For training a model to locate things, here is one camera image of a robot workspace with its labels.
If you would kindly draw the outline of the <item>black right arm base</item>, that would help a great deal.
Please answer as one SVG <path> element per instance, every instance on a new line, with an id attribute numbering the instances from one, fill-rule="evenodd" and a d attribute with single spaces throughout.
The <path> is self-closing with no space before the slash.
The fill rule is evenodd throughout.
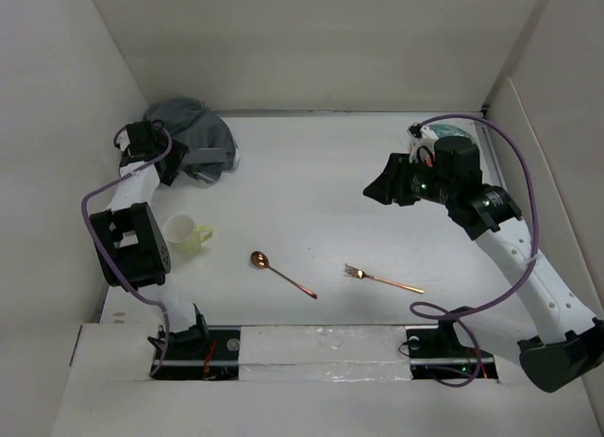
<path id="1" fill-rule="evenodd" d="M 410 362 L 412 380 L 429 379 L 461 388 L 471 380 L 499 381 L 495 357 L 477 351 L 472 341 L 462 343 L 457 321 L 437 320 L 435 326 L 410 326 L 398 353 Z"/>

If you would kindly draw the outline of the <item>pale yellow mug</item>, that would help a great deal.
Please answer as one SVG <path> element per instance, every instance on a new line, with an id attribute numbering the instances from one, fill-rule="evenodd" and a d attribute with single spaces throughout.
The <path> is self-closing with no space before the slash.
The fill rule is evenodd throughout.
<path id="1" fill-rule="evenodd" d="M 213 236 L 212 226 L 198 225 L 189 215 L 174 215 L 162 228 L 165 241 L 178 253 L 192 256 Z"/>

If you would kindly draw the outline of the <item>copper fork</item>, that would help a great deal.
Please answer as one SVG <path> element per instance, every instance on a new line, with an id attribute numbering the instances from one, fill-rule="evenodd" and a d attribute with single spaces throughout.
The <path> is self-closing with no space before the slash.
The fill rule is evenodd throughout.
<path id="1" fill-rule="evenodd" d="M 356 268 L 347 263 L 344 265 L 344 272 L 347 275 L 349 275 L 350 277 L 354 277 L 357 279 L 370 279 L 370 280 L 373 280 L 373 281 L 376 281 L 379 283 L 383 283 L 383 284 L 387 284 L 387 285 L 396 287 L 398 289 L 402 289 L 402 290 L 412 292 L 415 294 L 424 294 L 425 293 L 425 291 L 421 288 L 417 288 L 417 287 L 410 286 L 407 284 L 392 281 L 392 280 L 389 280 L 389 279 L 386 279 L 383 277 L 376 277 L 376 276 L 370 275 L 370 274 L 366 273 L 364 270 Z"/>

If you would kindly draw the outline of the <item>copper spoon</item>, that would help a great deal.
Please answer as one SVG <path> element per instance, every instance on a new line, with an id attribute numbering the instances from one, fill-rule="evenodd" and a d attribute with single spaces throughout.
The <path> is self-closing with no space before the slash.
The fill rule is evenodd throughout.
<path id="1" fill-rule="evenodd" d="M 264 269 L 264 270 L 272 271 L 273 273 L 275 273 L 279 277 L 281 277 L 281 278 L 285 279 L 286 281 L 288 281 L 295 288 L 297 288 L 299 291 L 301 291 L 302 293 L 306 294 L 310 298 L 312 298 L 312 299 L 317 299 L 318 298 L 318 294 L 317 293 L 315 293 L 314 291 L 310 290 L 309 288 L 306 288 L 305 286 L 303 286 L 300 283 L 294 281 L 290 277 L 284 275 L 283 273 L 281 273 L 280 271 L 278 271 L 276 268 L 274 268 L 270 264 L 270 261 L 269 261 L 268 257 L 264 253 L 262 253 L 260 251 L 254 251 L 254 252 L 252 252 L 251 255 L 250 255 L 250 262 L 252 263 L 253 266 L 255 266 L 258 269 Z"/>

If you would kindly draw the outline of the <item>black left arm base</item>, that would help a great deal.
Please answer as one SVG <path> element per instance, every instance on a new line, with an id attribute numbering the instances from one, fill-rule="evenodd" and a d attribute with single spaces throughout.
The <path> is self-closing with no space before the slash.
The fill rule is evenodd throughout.
<path id="1" fill-rule="evenodd" d="M 152 343 L 155 353 L 150 368 L 156 380 L 222 381 L 239 379 L 241 328 L 210 327 L 209 341 L 199 345 L 169 348 L 159 363 L 159 342 Z"/>

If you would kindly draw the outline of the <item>teal and red plate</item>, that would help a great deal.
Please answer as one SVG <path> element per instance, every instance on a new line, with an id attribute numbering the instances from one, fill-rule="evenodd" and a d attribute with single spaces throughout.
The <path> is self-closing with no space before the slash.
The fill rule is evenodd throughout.
<path id="1" fill-rule="evenodd" d="M 444 124 L 440 122 L 432 123 L 428 126 L 428 128 L 435 134 L 438 139 L 462 137 L 464 139 L 470 140 L 471 142 L 474 141 L 473 137 L 468 131 L 451 124 Z"/>

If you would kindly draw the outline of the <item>grey cloth placemat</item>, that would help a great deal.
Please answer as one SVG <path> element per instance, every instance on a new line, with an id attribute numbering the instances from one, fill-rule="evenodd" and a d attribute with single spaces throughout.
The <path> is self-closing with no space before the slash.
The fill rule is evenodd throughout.
<path id="1" fill-rule="evenodd" d="M 212 184 L 238 168 L 239 146 L 230 128 L 198 99 L 177 97 L 151 105 L 143 119 L 161 121 L 173 140 L 188 148 L 178 171 L 190 178 Z"/>

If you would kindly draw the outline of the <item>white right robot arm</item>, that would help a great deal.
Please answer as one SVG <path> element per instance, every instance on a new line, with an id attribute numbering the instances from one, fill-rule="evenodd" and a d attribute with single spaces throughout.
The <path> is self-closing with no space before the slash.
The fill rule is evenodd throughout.
<path id="1" fill-rule="evenodd" d="M 426 200 L 446 208 L 499 268 L 511 287 L 476 307 L 448 311 L 414 302 L 418 317 L 436 321 L 436 344 L 449 356 L 468 349 L 517 363 L 531 383 L 554 393 L 603 362 L 603 321 L 566 285 L 540 249 L 537 207 L 530 218 L 500 186 L 484 182 L 478 146 L 467 136 L 438 135 L 429 121 L 409 127 L 411 152 L 393 153 L 363 195 L 382 205 L 412 206 Z M 533 323 L 527 331 L 470 322 L 517 296 Z"/>

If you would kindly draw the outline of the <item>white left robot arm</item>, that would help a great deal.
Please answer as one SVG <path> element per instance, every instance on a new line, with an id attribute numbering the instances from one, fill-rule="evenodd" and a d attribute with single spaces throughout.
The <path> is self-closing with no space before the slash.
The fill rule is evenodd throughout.
<path id="1" fill-rule="evenodd" d="M 208 326 L 198 307 L 183 302 L 168 281 L 169 247 L 151 209 L 154 192 L 172 185 L 188 147 L 173 140 L 160 120 L 124 126 L 113 145 L 121 153 L 119 178 L 101 188 L 113 190 L 113 197 L 97 213 L 89 213 L 88 204 L 100 192 L 89 193 L 81 204 L 105 280 L 156 308 L 164 329 L 150 339 L 153 344 L 168 339 L 188 357 L 200 358 L 210 349 Z"/>

